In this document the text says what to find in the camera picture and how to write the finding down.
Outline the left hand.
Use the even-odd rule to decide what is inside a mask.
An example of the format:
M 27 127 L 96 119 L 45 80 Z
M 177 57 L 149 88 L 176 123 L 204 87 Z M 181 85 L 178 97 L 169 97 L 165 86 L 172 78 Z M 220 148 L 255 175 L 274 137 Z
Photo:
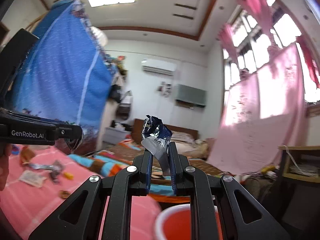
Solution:
M 0 158 L 0 191 L 3 191 L 7 183 L 9 175 L 9 157 L 12 152 L 12 144 L 1 143 L 1 158 Z

